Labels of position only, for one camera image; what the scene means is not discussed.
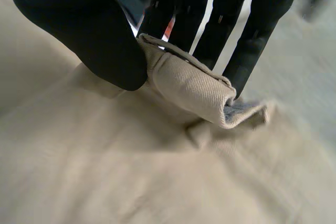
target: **tan cloth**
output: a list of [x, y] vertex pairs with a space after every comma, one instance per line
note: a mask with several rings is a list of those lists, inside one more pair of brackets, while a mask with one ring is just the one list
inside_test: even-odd
[[155, 89], [80, 65], [2, 117], [0, 223], [336, 223], [330, 157], [304, 124], [276, 109], [223, 129]]

